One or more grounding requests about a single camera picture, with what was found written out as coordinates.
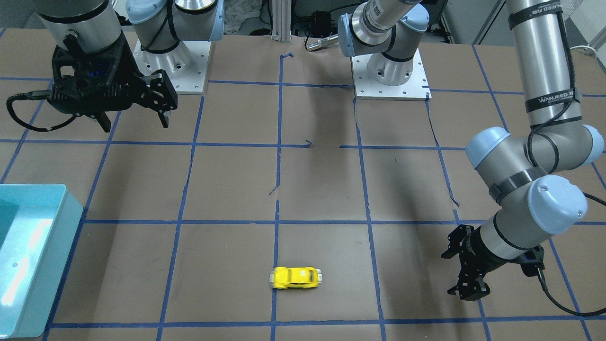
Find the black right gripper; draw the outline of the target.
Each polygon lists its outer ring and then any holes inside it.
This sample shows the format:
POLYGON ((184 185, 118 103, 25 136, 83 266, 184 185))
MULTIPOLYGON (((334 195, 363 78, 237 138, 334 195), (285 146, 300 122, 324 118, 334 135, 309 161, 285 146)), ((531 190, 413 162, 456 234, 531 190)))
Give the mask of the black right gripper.
POLYGON ((168 73, 158 69, 143 76, 123 33, 97 52, 85 52, 76 33, 65 33, 66 48, 56 46, 52 56, 54 84, 50 104, 63 114, 85 115, 105 133, 112 129, 107 111, 126 110, 132 104, 156 112, 164 129, 178 107, 178 95, 168 73))

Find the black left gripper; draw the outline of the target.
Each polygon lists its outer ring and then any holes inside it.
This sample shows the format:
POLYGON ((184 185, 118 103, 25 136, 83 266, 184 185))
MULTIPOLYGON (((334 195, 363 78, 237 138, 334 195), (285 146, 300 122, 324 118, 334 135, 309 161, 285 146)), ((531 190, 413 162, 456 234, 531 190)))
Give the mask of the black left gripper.
POLYGON ((461 269, 457 277, 457 284, 447 290, 448 295, 458 296, 465 301, 477 301, 490 294, 490 287, 483 276, 481 262, 471 249, 471 237, 475 228, 460 224, 447 236, 448 246, 441 254, 442 259, 459 257, 461 269))

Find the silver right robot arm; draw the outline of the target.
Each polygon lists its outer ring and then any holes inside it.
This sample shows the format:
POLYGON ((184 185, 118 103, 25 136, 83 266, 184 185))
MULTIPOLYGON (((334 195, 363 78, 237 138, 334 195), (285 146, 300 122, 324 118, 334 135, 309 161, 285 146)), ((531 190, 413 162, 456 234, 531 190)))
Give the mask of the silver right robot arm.
POLYGON ((108 0, 36 0, 37 15, 57 45, 52 56, 53 86, 7 100, 11 117, 26 129, 51 132, 79 117, 97 121, 105 132, 108 111, 138 104, 156 112, 162 127, 178 107, 178 93, 203 91, 207 53, 194 56, 201 42, 219 41, 224 31, 223 0, 128 0, 128 21, 138 36, 133 51, 120 17, 108 0), (15 100, 45 99, 68 116, 50 127, 21 121, 15 100))

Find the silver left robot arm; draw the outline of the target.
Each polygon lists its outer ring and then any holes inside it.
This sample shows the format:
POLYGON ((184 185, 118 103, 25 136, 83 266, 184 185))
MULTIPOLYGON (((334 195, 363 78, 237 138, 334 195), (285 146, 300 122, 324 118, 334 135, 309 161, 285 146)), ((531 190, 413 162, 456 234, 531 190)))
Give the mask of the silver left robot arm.
POLYGON ((541 244, 585 216, 587 197, 559 172, 597 160, 603 136, 582 122, 582 95, 558 0, 509 0, 508 27, 521 70, 527 137, 502 127, 478 133, 465 151, 500 210, 479 227, 459 225, 442 258, 459 258, 448 294, 476 301, 490 293, 485 276, 507 263, 537 276, 543 288, 541 244))

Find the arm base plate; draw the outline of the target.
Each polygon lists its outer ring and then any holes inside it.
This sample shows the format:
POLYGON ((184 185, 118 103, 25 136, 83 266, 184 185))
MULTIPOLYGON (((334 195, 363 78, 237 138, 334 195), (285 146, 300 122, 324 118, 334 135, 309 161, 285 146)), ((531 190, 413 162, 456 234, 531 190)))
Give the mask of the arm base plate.
POLYGON ((417 49, 411 60, 399 63, 383 54, 351 57, 356 99, 429 101, 426 71, 417 49))
POLYGON ((141 50, 137 41, 134 59, 139 71, 146 76, 162 69, 179 94, 204 94, 212 42, 182 41, 175 50, 165 54, 152 54, 141 50))

